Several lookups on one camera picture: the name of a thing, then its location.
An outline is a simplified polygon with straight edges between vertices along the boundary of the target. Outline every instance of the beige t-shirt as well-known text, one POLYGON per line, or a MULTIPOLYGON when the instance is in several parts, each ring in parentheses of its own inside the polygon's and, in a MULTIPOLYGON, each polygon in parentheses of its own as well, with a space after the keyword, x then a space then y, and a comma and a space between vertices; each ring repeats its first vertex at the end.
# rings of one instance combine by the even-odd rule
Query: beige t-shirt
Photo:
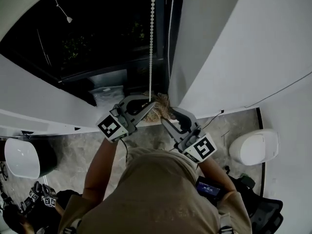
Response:
POLYGON ((155 151, 134 159, 118 187, 102 203, 73 195, 59 232, 81 218, 78 234, 216 234, 219 215, 230 213, 239 234, 251 234, 251 223, 240 193, 218 207, 200 196, 196 173, 182 155, 155 151))

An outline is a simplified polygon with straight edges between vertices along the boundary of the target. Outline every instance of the gray tile floor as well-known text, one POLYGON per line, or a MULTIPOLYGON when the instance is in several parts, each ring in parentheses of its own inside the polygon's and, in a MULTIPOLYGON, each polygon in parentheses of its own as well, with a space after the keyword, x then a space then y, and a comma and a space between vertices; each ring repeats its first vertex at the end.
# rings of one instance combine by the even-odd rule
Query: gray tile floor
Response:
MULTIPOLYGON (((201 125, 206 125, 212 118, 200 119, 201 125)), ((218 116, 213 122, 205 128, 209 132, 217 145, 218 151, 213 154, 213 158, 221 167, 229 165, 233 177, 240 177, 242 173, 248 174, 255 182, 254 191, 260 192, 261 186, 261 165, 244 166, 230 159, 228 149, 230 144, 240 135, 259 129, 256 110, 247 110, 243 112, 218 116)), ((51 145, 54 147, 58 166, 46 176, 48 185, 57 192, 71 189, 82 193, 84 179, 88 167, 99 148, 104 136, 102 133, 89 133, 67 136, 49 137, 51 145)), ((170 150, 174 141, 166 133, 162 125, 141 127, 138 132, 124 139, 128 148, 146 147, 154 149, 170 150)), ((107 188, 106 196, 114 191, 119 178, 125 170, 126 150, 120 142, 117 147, 117 153, 113 164, 111 179, 107 188)), ((2 181, 4 190, 12 199, 20 204, 28 197, 30 188, 34 180, 14 177, 9 172, 8 181, 2 181)))

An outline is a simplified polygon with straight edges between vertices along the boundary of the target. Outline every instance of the black cable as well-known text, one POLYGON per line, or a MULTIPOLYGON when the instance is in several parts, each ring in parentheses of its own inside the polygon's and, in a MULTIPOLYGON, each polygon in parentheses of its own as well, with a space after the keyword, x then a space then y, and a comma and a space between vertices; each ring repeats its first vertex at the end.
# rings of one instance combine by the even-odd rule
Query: black cable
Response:
POLYGON ((121 139, 121 142, 124 144, 125 148, 126 148, 126 151, 127 151, 127 154, 126 154, 126 164, 128 163, 128 147, 126 145, 126 143, 121 139))
POLYGON ((209 124, 210 124, 217 116, 219 116, 219 115, 222 114, 222 113, 224 113, 224 110, 221 110, 221 113, 217 114, 206 126, 203 127, 203 129, 206 128, 206 127, 208 127, 209 124))

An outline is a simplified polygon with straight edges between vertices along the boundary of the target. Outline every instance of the shirt sleeve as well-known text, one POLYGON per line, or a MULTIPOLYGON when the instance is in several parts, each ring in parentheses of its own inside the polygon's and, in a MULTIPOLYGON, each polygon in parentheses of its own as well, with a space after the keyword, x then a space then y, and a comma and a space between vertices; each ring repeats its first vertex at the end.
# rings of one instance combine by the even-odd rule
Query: shirt sleeve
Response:
POLYGON ((82 218, 95 206, 96 204, 79 195, 72 195, 60 220, 58 233, 61 234, 65 228, 70 227, 76 219, 82 218))
POLYGON ((252 226, 242 196, 238 192, 229 195, 218 205, 220 215, 230 213, 232 228, 242 234, 251 234, 252 226))

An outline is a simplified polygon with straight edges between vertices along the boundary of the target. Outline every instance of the black chair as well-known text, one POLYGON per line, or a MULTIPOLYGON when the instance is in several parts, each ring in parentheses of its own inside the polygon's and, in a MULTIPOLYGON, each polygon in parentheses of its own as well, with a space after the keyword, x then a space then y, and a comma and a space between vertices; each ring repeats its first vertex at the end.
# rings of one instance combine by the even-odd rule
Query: black chair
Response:
POLYGON ((244 177, 233 181, 238 192, 241 193, 246 210, 252 223, 253 234, 273 234, 283 222, 280 211, 283 202, 275 199, 268 199, 258 196, 253 189, 248 187, 244 181, 250 181, 244 177))

